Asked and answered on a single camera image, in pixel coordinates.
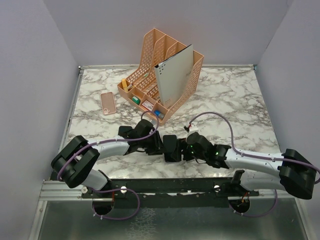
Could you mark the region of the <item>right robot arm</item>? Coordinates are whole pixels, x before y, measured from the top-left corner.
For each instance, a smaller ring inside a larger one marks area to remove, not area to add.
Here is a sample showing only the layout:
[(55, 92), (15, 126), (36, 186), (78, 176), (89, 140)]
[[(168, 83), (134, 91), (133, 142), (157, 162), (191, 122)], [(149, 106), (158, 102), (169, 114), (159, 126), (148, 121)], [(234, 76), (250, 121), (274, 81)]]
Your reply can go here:
[(240, 196), (253, 190), (282, 190), (304, 200), (313, 196), (316, 168), (298, 151), (266, 154), (237, 150), (224, 144), (212, 144), (198, 132), (189, 132), (182, 140), (187, 159), (203, 160), (216, 168), (240, 169), (229, 189)]

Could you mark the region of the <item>black smartphone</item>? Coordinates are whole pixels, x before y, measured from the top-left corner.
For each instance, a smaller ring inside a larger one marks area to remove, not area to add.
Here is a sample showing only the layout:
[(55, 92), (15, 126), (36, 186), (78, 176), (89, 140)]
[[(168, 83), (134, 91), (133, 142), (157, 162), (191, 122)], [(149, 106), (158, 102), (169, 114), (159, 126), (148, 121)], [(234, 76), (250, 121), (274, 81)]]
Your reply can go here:
[(166, 163), (177, 163), (175, 161), (175, 148), (176, 148), (176, 135), (164, 135), (163, 136), (163, 156)]

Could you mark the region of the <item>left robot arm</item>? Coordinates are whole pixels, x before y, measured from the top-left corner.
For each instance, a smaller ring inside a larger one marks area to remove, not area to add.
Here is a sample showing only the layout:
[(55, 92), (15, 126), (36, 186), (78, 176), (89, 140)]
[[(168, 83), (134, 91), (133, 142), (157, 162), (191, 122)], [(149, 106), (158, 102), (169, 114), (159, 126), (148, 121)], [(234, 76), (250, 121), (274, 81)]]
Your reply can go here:
[(142, 149), (147, 155), (161, 155), (164, 144), (153, 124), (142, 119), (135, 127), (120, 126), (114, 138), (97, 141), (81, 135), (74, 137), (52, 160), (51, 167), (57, 180), (71, 189), (83, 185), (93, 189), (97, 196), (106, 197), (111, 190), (110, 179), (93, 167), (98, 160), (125, 156)]

